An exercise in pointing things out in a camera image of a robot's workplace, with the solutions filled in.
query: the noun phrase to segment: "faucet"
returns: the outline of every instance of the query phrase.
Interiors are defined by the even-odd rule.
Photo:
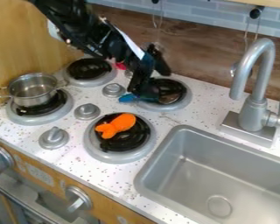
[[[237,68],[234,70],[234,79],[229,97],[233,100],[240,100],[250,71],[261,57],[262,61],[253,92],[244,102],[238,115],[238,125],[246,131],[257,132],[264,127],[280,126],[280,103],[279,112],[276,114],[267,109],[267,99],[265,98],[275,54],[276,49],[272,40],[268,38],[258,39],[245,52]]]

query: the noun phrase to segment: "speckled countertop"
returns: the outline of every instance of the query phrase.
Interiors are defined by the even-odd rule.
[[[114,112],[130,112],[149,119],[157,131],[155,149],[172,127],[179,124],[188,124],[280,157],[280,129],[276,133],[276,142],[271,149],[253,145],[252,143],[247,143],[241,139],[226,136],[219,132],[219,125],[227,112],[229,110],[238,112],[246,94],[241,101],[233,101],[229,99],[229,89],[226,87],[216,86],[179,75],[173,75],[173,78],[186,83],[192,90],[193,98],[186,108],[170,113],[150,112],[138,108],[137,105],[120,104],[117,102],[117,99],[102,96],[102,87],[82,89],[69,86],[66,89],[74,98],[74,108],[91,102],[100,107],[102,115]],[[120,83],[126,87],[129,81],[123,72],[119,72],[112,82]],[[269,108],[271,110],[277,111],[277,107],[277,101],[269,100]],[[8,142],[25,155],[78,180],[86,186],[92,187],[96,191],[107,195],[111,199],[122,203],[157,223],[197,223],[141,196],[135,190],[133,186],[134,177],[151,154],[129,164],[105,164],[90,157],[82,146],[84,130],[90,123],[91,121],[83,122],[76,120],[74,118],[74,110],[72,109],[68,115],[56,122],[27,127],[9,121],[6,117],[5,107],[0,106],[0,139]],[[67,130],[70,135],[70,141],[66,146],[58,150],[43,150],[38,143],[39,136],[53,126]]]

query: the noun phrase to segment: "orange toy fish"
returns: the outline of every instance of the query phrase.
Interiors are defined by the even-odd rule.
[[[97,132],[102,132],[102,138],[110,139],[118,132],[131,129],[136,123],[136,117],[132,114],[122,114],[110,123],[100,124],[95,127]]]

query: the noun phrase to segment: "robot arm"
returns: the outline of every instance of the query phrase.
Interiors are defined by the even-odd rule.
[[[71,46],[100,59],[122,62],[133,78],[128,91],[144,98],[158,98],[150,84],[153,70],[170,75],[162,53],[150,44],[144,52],[107,19],[89,10],[84,0],[30,0],[59,29],[59,36]]]

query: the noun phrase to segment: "stove burner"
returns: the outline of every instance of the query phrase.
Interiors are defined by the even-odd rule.
[[[67,68],[75,80],[94,80],[111,71],[111,65],[103,59],[79,59]]]
[[[96,125],[109,123],[119,115],[121,115],[121,113],[105,115],[101,120],[99,120],[96,123]],[[151,129],[144,120],[137,116],[136,124],[131,129],[119,132],[110,139],[103,139],[102,133],[95,132],[95,134],[101,143],[100,146],[102,151],[122,152],[132,151],[135,148],[143,145],[151,136]]]
[[[57,90],[57,94],[46,104],[34,107],[16,106],[16,113],[19,116],[43,116],[51,114],[67,102],[67,95],[62,90]]]
[[[159,89],[158,104],[172,104],[186,95],[186,88],[178,81],[170,79],[150,79],[151,85]]]

